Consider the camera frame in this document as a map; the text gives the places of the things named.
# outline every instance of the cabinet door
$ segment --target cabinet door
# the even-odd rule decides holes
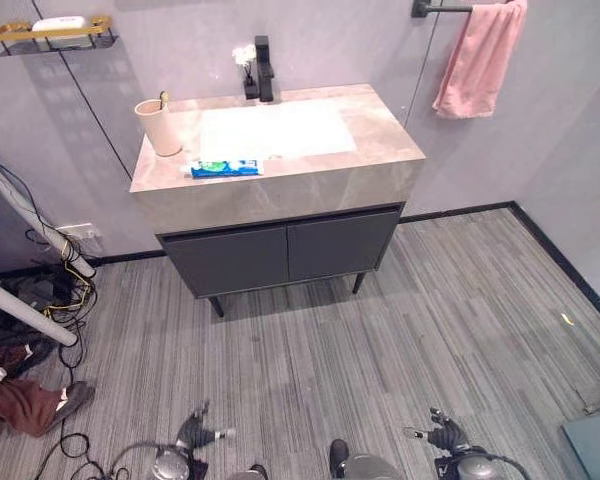
[[[169,258],[196,296],[285,283],[286,227],[162,238]]]
[[[391,209],[290,225],[289,279],[378,268],[398,216],[399,211]]]

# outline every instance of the bathroom vanity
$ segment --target bathroom vanity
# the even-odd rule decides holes
[[[145,137],[131,193],[196,297],[377,270],[424,155],[369,85],[172,102],[183,142]],[[194,160],[264,159],[264,174],[193,179]]]

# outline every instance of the cabinet leg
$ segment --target cabinet leg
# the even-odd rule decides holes
[[[222,310],[222,305],[220,305],[218,297],[209,297],[209,302],[211,302],[211,306],[216,311],[216,314],[220,318],[224,317],[224,310]]]
[[[362,286],[362,281],[364,280],[364,276],[367,274],[367,272],[362,272],[359,273],[358,275],[356,275],[356,283],[353,284],[353,294],[355,295],[356,293],[358,293],[358,290],[360,290],[360,287]]]

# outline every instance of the brown cloth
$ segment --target brown cloth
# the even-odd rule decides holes
[[[0,347],[0,367],[7,373],[27,355],[23,346]],[[62,392],[43,390],[30,380],[4,379],[0,382],[0,421],[15,430],[39,437],[43,435],[56,413]]]

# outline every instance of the toothpaste tube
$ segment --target toothpaste tube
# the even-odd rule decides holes
[[[244,175],[262,175],[264,165],[258,160],[232,160],[230,162],[202,162],[189,164],[194,178],[232,177]]]

